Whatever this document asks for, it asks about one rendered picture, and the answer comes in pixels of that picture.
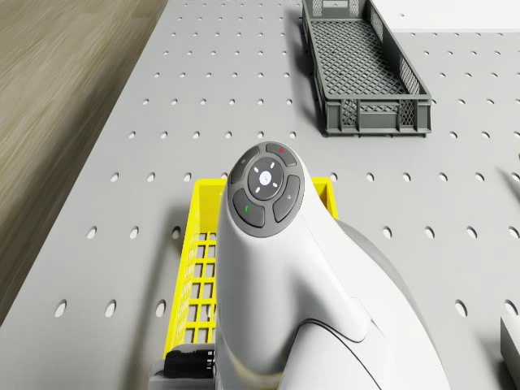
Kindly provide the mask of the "dark grey basket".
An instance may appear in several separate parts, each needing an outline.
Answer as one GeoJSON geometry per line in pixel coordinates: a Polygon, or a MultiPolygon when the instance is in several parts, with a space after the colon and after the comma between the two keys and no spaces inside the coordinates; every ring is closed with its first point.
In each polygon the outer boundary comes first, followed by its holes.
{"type": "Polygon", "coordinates": [[[431,95],[373,0],[302,0],[328,136],[423,135],[431,95]]]}

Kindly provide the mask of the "grey cube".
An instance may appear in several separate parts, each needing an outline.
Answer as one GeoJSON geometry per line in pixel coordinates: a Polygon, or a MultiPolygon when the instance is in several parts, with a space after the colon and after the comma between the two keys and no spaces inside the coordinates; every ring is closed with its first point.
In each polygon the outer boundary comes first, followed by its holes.
{"type": "Polygon", "coordinates": [[[510,371],[520,370],[520,316],[500,317],[500,353],[510,371]]]}

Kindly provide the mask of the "yellow basket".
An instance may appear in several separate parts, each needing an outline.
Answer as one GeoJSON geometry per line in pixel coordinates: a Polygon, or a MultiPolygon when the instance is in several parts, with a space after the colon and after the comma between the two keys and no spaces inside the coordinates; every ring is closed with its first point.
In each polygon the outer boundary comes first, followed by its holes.
{"type": "Polygon", "coordinates": [[[194,185],[164,352],[182,344],[215,342],[215,248],[225,179],[194,185]]]}

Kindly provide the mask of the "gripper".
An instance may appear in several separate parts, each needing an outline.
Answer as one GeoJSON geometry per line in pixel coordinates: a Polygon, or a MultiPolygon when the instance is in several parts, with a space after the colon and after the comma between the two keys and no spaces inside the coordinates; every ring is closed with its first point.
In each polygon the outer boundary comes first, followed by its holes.
{"type": "Polygon", "coordinates": [[[148,390],[215,390],[215,344],[181,344],[155,362],[148,390]]]}

